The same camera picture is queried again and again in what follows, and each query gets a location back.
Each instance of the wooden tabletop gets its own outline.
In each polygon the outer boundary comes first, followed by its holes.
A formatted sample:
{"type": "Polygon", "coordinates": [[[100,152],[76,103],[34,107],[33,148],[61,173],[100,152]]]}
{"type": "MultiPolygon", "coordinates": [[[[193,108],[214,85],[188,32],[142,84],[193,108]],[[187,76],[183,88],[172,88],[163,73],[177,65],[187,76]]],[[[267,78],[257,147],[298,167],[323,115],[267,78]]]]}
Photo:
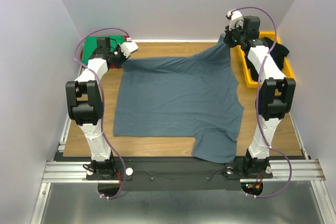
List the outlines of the wooden tabletop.
{"type": "MultiPolygon", "coordinates": [[[[138,43],[139,51],[132,58],[160,56],[192,56],[214,43],[138,43]]],[[[237,140],[237,155],[245,155],[252,142],[257,120],[255,111],[256,89],[247,88],[244,73],[236,48],[231,50],[232,70],[239,81],[237,93],[244,107],[243,120],[237,140]]],[[[102,78],[106,98],[104,130],[114,148],[122,156],[191,156],[195,143],[193,137],[129,137],[113,136],[114,111],[117,104],[122,69],[111,69],[102,78]]],[[[292,121],[289,115],[278,126],[272,146],[287,155],[301,155],[292,121]]],[[[71,122],[67,143],[64,150],[67,157],[91,156],[90,149],[82,130],[71,122]]]]}

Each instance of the green box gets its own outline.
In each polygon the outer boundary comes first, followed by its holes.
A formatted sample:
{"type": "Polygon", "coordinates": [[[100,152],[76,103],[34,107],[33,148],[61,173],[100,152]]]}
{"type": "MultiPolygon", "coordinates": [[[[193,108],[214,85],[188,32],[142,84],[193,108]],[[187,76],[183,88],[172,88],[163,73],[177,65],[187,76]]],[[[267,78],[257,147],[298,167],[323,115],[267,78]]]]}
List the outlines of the green box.
{"type": "Polygon", "coordinates": [[[83,56],[82,62],[87,65],[89,62],[89,58],[92,55],[93,51],[97,48],[97,38],[100,37],[110,37],[111,40],[111,51],[113,51],[116,47],[116,41],[118,44],[123,44],[125,42],[125,38],[122,35],[102,35],[102,36],[90,36],[86,38],[84,47],[83,47],[83,56]]]}

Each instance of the black cloth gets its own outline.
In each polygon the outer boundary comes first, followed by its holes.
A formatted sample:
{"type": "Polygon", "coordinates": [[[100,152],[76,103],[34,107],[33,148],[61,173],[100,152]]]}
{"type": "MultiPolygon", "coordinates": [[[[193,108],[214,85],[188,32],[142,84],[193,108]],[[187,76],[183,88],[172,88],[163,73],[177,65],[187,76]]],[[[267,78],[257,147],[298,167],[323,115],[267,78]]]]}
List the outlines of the black cloth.
{"type": "MultiPolygon", "coordinates": [[[[266,42],[268,48],[272,46],[273,40],[267,37],[264,37],[262,39],[266,42]]],[[[275,44],[271,52],[271,56],[275,64],[278,66],[280,70],[284,68],[283,62],[284,62],[285,56],[287,56],[288,53],[289,53],[289,50],[287,49],[287,47],[285,47],[284,45],[278,44],[278,43],[275,44]]],[[[245,53],[245,60],[246,60],[247,68],[251,70],[252,80],[258,81],[258,72],[256,68],[254,67],[254,65],[252,64],[252,62],[247,58],[247,53],[245,53]]]]}

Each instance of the white round button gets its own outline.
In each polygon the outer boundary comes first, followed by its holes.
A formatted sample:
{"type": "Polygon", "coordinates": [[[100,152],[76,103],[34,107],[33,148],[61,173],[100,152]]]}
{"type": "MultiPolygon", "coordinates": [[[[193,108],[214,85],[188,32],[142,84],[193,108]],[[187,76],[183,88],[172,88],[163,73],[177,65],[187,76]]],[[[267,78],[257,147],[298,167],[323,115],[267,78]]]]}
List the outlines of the white round button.
{"type": "Polygon", "coordinates": [[[132,168],[127,168],[126,169],[126,175],[131,176],[133,174],[133,169],[132,168]]]}

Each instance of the floor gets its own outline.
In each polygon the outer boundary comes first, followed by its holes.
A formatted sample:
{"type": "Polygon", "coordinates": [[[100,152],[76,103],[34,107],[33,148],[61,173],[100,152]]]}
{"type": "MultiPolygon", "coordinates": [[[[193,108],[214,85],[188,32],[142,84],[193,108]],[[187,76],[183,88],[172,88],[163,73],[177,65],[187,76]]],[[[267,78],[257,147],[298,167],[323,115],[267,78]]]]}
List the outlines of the floor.
{"type": "MultiPolygon", "coordinates": [[[[139,51],[132,58],[159,56],[191,56],[214,43],[138,43],[139,51]]],[[[244,107],[240,134],[237,140],[237,155],[245,155],[256,129],[256,89],[247,88],[243,69],[236,48],[231,50],[232,70],[239,81],[238,98],[244,107]]],[[[109,141],[122,156],[191,156],[193,137],[114,137],[113,120],[117,103],[122,70],[111,69],[102,78],[106,96],[104,130],[109,141]]],[[[290,116],[287,114],[277,128],[273,145],[287,155],[301,155],[301,150],[290,116]]],[[[67,157],[91,156],[89,146],[81,129],[72,121],[64,150],[67,157]]]]}

